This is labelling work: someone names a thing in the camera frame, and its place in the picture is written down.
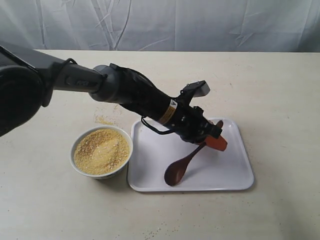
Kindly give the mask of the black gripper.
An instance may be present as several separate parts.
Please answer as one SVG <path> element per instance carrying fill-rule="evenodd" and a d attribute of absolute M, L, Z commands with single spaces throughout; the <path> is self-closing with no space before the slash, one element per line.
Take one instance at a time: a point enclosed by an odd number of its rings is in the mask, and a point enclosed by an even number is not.
<path fill-rule="evenodd" d="M 174 132 L 187 143 L 198 144 L 205 141 L 209 148 L 218 151 L 225 151 L 227 148 L 228 142 L 221 136 L 223 121 L 208 121 L 198 106 L 178 105 L 172 124 Z"/>

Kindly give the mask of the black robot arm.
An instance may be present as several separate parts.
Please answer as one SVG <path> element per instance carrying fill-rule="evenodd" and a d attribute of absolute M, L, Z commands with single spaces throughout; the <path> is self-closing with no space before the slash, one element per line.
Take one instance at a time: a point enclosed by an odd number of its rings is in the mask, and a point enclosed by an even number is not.
<path fill-rule="evenodd" d="M 177 97 L 159 90 L 142 73 L 116 64 L 93 69 L 8 42 L 0 44 L 0 133 L 5 135 L 29 121 L 49 105 L 54 91 L 88 93 L 98 102 L 115 103 L 165 127 L 163 135 L 175 133 L 192 144 L 205 143 L 224 151 L 223 122 L 211 123 L 195 97 L 206 96 L 205 81 L 187 84 Z"/>

